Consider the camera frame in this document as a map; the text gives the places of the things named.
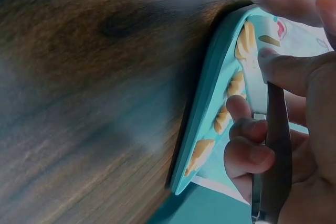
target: wood grain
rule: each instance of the wood grain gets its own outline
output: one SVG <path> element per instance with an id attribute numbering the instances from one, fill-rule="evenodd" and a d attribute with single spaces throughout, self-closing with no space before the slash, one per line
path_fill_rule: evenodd
<path id="1" fill-rule="evenodd" d="M 0 223 L 144 223 L 236 0 L 0 0 Z"/>

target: teal surface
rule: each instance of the teal surface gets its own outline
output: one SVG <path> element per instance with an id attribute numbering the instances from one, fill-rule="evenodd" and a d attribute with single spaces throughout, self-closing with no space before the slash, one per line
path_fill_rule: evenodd
<path id="1" fill-rule="evenodd" d="M 191 183 L 172 195 L 147 224 L 249 224 L 251 207 Z"/>
<path id="2" fill-rule="evenodd" d="M 184 176 L 196 142 L 211 138 L 217 144 L 223 136 L 228 135 L 229 127 L 222 135 L 218 135 L 213 128 L 213 120 L 227 100 L 225 91 L 233 75 L 241 70 L 234 51 L 239 33 L 250 15 L 270 16 L 255 6 L 235 11 L 222 21 L 209 46 L 172 177 L 171 189 L 176 195 L 186 188 L 198 172 L 193 171 L 189 176 Z"/>

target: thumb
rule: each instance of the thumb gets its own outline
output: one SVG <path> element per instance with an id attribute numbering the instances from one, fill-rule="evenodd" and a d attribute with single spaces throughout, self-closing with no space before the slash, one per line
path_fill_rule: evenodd
<path id="1" fill-rule="evenodd" d="M 294 57 L 277 54 L 274 50 L 260 50 L 258 62 L 265 81 L 295 95 L 305 97 L 311 74 L 322 65 L 335 61 L 334 52 L 315 57 Z"/>
<path id="2" fill-rule="evenodd" d="M 323 22 L 328 41 L 336 50 L 336 0 L 316 0 L 316 10 Z"/>

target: wooden surface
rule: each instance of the wooden surface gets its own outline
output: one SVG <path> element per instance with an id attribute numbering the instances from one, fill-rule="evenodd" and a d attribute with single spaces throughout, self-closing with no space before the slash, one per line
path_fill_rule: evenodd
<path id="1" fill-rule="evenodd" d="M 0 223 L 144 223 L 233 0 L 0 0 Z"/>

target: wooden table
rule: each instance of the wooden table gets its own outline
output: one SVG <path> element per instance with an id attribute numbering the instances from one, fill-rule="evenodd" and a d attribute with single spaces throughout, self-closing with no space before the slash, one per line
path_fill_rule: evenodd
<path id="1" fill-rule="evenodd" d="M 235 1 L 0 0 L 0 223 L 146 222 Z"/>

